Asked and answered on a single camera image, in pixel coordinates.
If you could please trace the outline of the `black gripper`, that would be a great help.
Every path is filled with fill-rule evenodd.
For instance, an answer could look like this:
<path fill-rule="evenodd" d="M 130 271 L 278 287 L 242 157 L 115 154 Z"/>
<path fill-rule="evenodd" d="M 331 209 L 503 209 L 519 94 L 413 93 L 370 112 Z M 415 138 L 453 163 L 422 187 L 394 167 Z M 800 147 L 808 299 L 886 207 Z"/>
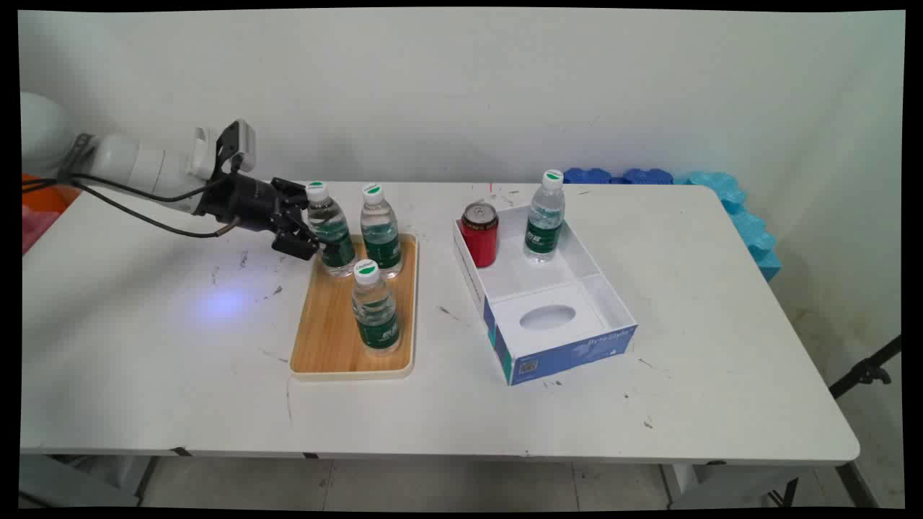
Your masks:
<path fill-rule="evenodd" d="M 222 174 L 212 180 L 218 186 L 201 195 L 194 216 L 213 216 L 225 224 L 238 220 L 244 229 L 273 232 L 273 250 L 305 262 L 322 249 L 301 216 L 288 216 L 289 210 L 309 207 L 303 184 L 279 177 L 264 182 L 245 174 Z"/>

